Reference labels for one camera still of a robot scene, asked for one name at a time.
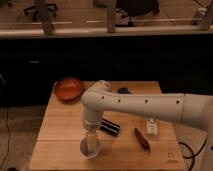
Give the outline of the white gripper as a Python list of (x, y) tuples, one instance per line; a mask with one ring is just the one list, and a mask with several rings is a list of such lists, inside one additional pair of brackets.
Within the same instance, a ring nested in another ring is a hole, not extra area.
[(98, 126), (92, 126), (86, 129), (86, 141), (88, 150), (94, 150), (96, 148), (96, 144), (98, 141), (97, 130)]

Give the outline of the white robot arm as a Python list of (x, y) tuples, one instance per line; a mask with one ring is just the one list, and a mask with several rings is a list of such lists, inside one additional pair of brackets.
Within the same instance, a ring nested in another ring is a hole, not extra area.
[(99, 80), (81, 96), (84, 106), (82, 125), (95, 132), (105, 111), (143, 115), (168, 122), (178, 122), (207, 132), (206, 148), (200, 171), (213, 171), (213, 95), (118, 94), (109, 82)]

